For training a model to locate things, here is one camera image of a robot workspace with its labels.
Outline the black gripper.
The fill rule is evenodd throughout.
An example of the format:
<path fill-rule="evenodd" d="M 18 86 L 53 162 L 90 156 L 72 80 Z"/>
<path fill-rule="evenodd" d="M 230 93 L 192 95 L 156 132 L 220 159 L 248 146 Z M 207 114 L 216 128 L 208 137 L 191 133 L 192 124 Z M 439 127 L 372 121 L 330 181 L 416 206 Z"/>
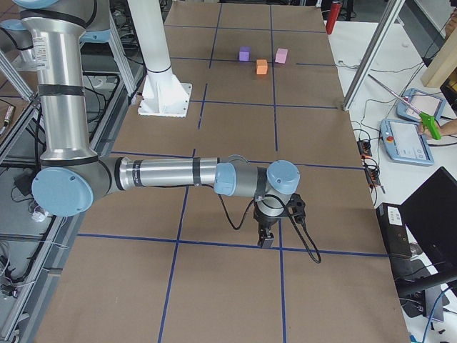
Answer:
<path fill-rule="evenodd" d="M 280 219 L 286 216 L 286 212 L 282 209 L 278 215 L 273 216 L 265 214 L 255 203 L 253 218 L 258 223 L 258 242 L 257 245 L 260 248 L 271 248 L 274 242 L 274 235 L 271 232 L 271 227 Z"/>

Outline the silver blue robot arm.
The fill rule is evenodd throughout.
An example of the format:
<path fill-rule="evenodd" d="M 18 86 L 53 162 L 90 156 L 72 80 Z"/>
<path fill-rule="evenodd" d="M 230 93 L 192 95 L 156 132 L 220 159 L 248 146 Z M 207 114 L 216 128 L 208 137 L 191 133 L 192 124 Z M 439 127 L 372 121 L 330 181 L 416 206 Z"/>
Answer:
<path fill-rule="evenodd" d="M 289 218 L 304 224 L 296 190 L 297 167 L 279 160 L 268 167 L 238 155 L 226 159 L 102 158 L 90 146 L 80 43 L 87 29 L 109 22 L 99 1 L 20 1 L 20 26 L 30 32 L 45 124 L 46 150 L 31 192 L 49 213 L 72 217 L 114 192 L 134 187 L 211 187 L 220 197 L 248 197 L 258 222 L 258 245 L 271 246 L 271 227 Z"/>

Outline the person's hand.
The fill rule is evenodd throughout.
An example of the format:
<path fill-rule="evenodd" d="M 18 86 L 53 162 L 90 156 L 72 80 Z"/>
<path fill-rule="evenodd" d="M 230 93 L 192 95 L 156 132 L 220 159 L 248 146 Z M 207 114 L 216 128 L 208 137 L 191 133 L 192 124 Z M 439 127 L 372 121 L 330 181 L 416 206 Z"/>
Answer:
<path fill-rule="evenodd" d="M 437 132 L 440 134 L 440 136 L 443 136 L 443 132 L 442 132 L 442 129 L 440 128 L 440 126 L 437 126 L 436 127 L 436 130 Z M 430 130 L 425 127 L 423 124 L 420 124 L 419 127 L 418 127 L 418 133 L 421 134 L 421 135 L 425 135 L 427 137 L 427 139 L 433 139 L 433 135 L 432 133 L 430 132 Z"/>

